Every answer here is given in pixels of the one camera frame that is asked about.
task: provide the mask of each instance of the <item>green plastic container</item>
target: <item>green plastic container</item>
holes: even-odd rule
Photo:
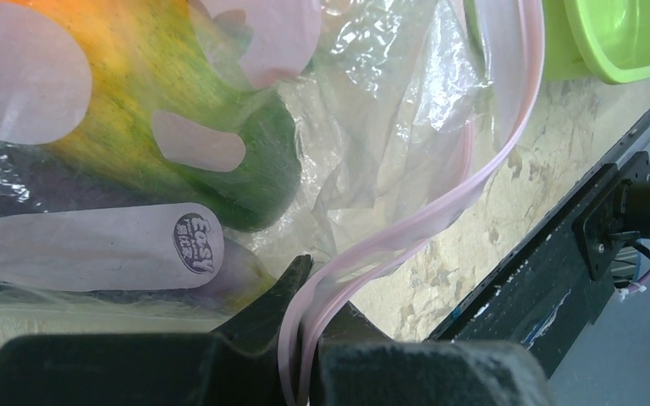
[[[544,78],[650,78],[650,0],[543,0]]]

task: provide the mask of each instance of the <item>beige table surface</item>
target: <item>beige table surface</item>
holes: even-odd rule
[[[544,84],[520,145],[484,196],[413,261],[355,304],[388,335],[423,339],[650,107],[650,80]],[[204,331],[198,321],[0,314],[0,346],[38,332]]]

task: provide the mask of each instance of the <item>logo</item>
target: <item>logo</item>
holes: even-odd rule
[[[185,266],[197,274],[215,273],[213,253],[208,243],[211,224],[198,213],[182,216],[173,230],[173,241]]]

